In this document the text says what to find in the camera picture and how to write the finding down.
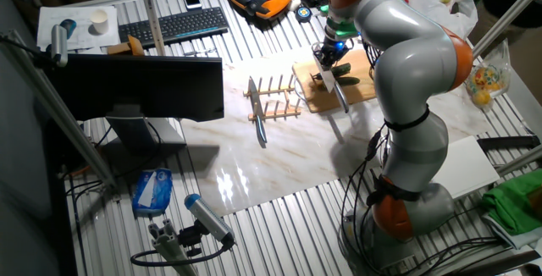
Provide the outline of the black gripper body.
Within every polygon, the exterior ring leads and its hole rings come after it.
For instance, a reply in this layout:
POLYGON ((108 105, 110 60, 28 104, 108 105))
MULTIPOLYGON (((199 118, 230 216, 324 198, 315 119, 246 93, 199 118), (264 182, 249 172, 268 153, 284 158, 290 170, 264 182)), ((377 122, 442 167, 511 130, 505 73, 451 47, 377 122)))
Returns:
POLYGON ((318 56, 325 55, 329 58, 329 66, 333 63, 341 60, 348 52, 350 48, 344 41, 335 41, 329 38, 325 38, 323 45, 316 50, 316 59, 318 56))

